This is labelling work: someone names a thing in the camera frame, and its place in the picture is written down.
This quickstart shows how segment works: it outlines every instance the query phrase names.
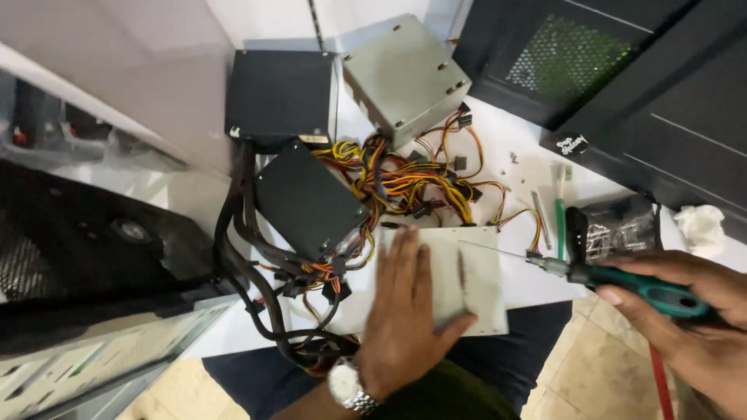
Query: watch face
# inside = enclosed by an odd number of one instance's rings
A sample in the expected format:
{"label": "watch face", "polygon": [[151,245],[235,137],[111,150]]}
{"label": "watch face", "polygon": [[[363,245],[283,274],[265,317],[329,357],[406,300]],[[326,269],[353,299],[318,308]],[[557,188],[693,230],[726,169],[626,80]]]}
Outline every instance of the watch face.
{"label": "watch face", "polygon": [[354,398],[358,392],[363,390],[358,380],[358,372],[354,367],[344,363],[336,365],[329,371],[327,382],[332,397],[340,404]]}

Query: green screwdriver handle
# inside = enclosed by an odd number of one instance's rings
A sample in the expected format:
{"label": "green screwdriver handle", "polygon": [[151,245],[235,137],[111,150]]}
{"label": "green screwdriver handle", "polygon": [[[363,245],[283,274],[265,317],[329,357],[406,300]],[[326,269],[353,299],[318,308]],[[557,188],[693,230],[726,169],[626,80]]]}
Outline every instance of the green screwdriver handle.
{"label": "green screwdriver handle", "polygon": [[575,265],[570,277],[585,276],[586,284],[616,285],[638,294],[659,313],[673,318],[696,318],[706,315],[710,306],[684,285],[659,280],[654,276],[628,273],[601,265]]}

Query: hand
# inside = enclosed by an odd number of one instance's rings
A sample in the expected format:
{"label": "hand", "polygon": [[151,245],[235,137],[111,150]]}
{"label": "hand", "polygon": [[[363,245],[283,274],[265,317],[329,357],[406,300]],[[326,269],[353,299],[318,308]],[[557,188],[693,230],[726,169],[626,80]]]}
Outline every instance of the hand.
{"label": "hand", "polygon": [[418,249],[417,227],[400,229],[389,254],[379,252],[376,298],[354,359],[363,389],[376,401],[423,377],[477,321],[466,312],[434,331],[432,283],[430,249]]}
{"label": "hand", "polygon": [[644,251],[603,264],[687,285],[716,309],[729,327],[682,330],[629,291],[609,285],[597,289],[680,378],[731,416],[747,419],[747,274],[681,251]]}

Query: red wire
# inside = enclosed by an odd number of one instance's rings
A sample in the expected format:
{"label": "red wire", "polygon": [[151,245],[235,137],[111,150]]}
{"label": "red wire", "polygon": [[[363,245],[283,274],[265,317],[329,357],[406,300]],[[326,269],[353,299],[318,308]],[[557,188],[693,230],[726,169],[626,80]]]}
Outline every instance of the red wire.
{"label": "red wire", "polygon": [[648,345],[651,352],[651,365],[654,368],[654,379],[659,392],[659,405],[664,415],[664,420],[675,420],[675,412],[672,410],[672,399],[669,397],[669,387],[666,384],[664,363],[661,361],[659,351],[652,345]]}

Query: tiled floor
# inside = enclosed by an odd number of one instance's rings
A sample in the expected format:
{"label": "tiled floor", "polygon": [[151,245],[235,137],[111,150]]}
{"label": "tiled floor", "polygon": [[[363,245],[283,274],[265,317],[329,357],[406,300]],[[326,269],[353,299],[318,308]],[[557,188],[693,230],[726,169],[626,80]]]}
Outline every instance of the tiled floor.
{"label": "tiled floor", "polygon": [[[523,420],[658,420],[648,344],[596,295],[573,317],[548,357]],[[176,363],[120,420],[246,420],[199,359]]]}

